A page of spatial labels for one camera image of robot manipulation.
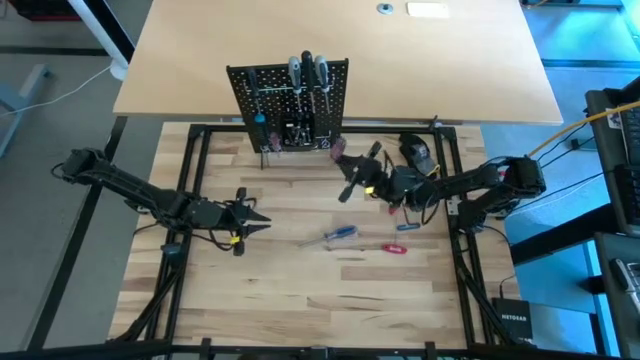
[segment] black pegboard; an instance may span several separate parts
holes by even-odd
[[[327,112],[325,94],[320,86],[316,84],[313,89],[316,112],[313,114],[314,126],[313,137],[314,146],[308,148],[288,148],[285,151],[301,151],[311,149],[327,149],[340,136],[342,126],[342,116],[344,113],[344,99],[347,92],[347,74],[349,70],[349,60],[328,61],[329,67],[329,109]],[[242,119],[251,138],[253,150],[257,153],[267,146],[269,151],[274,151],[272,146],[266,141],[261,129],[254,122],[254,117],[258,112],[254,99],[251,97],[249,78],[247,70],[253,68],[256,71],[258,80],[258,101],[260,110],[267,118],[267,132],[275,132],[284,138],[282,134],[282,122],[286,118],[291,118],[298,112],[298,102],[291,87],[288,64],[258,65],[231,67],[227,66],[227,74],[236,96]],[[300,102],[303,112],[311,112],[311,96],[307,91],[307,84],[302,77],[302,93]]]

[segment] wooden desk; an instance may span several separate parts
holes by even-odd
[[[150,178],[155,185],[175,188],[188,128],[188,123],[165,123]],[[458,131],[463,166],[484,162],[479,129]],[[361,154],[379,140],[396,163],[403,163],[397,135],[346,137],[347,154]],[[361,189],[346,204],[338,202],[346,183],[326,152],[272,155],[270,161],[271,167],[261,171],[246,134],[214,133],[202,194],[231,199],[237,187],[246,186],[272,227],[253,234],[242,257],[194,239],[177,343],[199,344],[210,337],[216,345],[233,346],[416,348],[435,341],[441,349],[466,347],[444,206],[428,226],[394,235],[395,218],[386,205],[365,198]],[[143,216],[139,226],[151,222]],[[360,230],[355,242],[342,245],[349,249],[296,246],[346,224]],[[135,236],[110,336],[126,330],[152,297],[165,234],[156,227]],[[227,234],[218,236],[224,240]],[[380,250],[394,236],[409,248],[406,255]],[[509,247],[491,231],[478,235],[478,246],[487,291],[497,296],[500,280],[514,273]],[[518,297],[514,279],[504,289],[506,296]],[[471,304],[481,340],[475,301]]]
[[[349,58],[345,116],[560,124],[517,1],[441,0],[445,19],[382,15],[379,0],[155,0],[118,114],[238,115],[226,66],[303,50]]]

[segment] tool holder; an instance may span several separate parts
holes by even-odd
[[[256,153],[277,151],[269,141],[270,134],[275,132],[281,140],[283,151],[309,151],[316,149],[330,149],[340,136],[344,99],[347,90],[347,72],[349,59],[328,61],[329,68],[329,112],[326,108],[325,93],[320,85],[313,88],[315,113],[312,113],[311,96],[304,77],[302,78],[302,92],[300,103],[302,112],[298,111],[298,101],[293,93],[288,64],[260,65],[260,66],[227,66],[227,74],[233,88],[242,119],[251,138],[253,150]],[[248,70],[254,69],[257,76],[258,103],[260,112],[266,117],[266,131],[263,126],[256,124],[258,114],[256,101],[251,96]],[[293,145],[292,127],[309,126],[308,145]]]

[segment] blue screwdriver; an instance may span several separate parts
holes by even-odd
[[[358,228],[355,225],[343,226],[330,233],[324,234],[324,236],[319,239],[314,239],[311,241],[304,242],[298,245],[298,247],[303,248],[303,247],[311,246],[321,242],[331,242],[337,239],[344,239],[349,236],[358,236]]]

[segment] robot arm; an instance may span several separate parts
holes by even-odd
[[[474,231],[484,223],[487,213],[508,209],[520,199],[537,197],[546,190],[538,162],[528,157],[505,157],[498,163],[485,163],[454,176],[431,180],[415,169],[394,167],[386,152],[383,169],[382,164],[375,160],[381,147],[376,142],[367,156],[342,155],[335,160],[347,180],[350,180],[340,196],[341,202],[348,199],[356,184],[369,189],[371,196],[380,198],[392,207],[404,202],[414,211],[433,206],[442,199],[488,189],[475,200],[457,203],[458,227]],[[391,164],[390,174],[385,171],[387,164]],[[504,167],[506,171],[502,178],[499,169]]]
[[[122,195],[134,210],[148,211],[157,222],[179,233],[209,230],[209,239],[222,250],[233,249],[234,255],[244,253],[244,242],[250,234],[270,225],[245,225],[247,220],[271,221],[256,213],[245,202],[246,189],[239,188],[235,200],[209,201],[207,198],[183,191],[160,189],[111,164],[102,151],[85,148],[72,150],[71,156],[60,165],[62,180],[83,185],[100,184]],[[232,234],[230,244],[220,244],[212,231],[226,230]]]

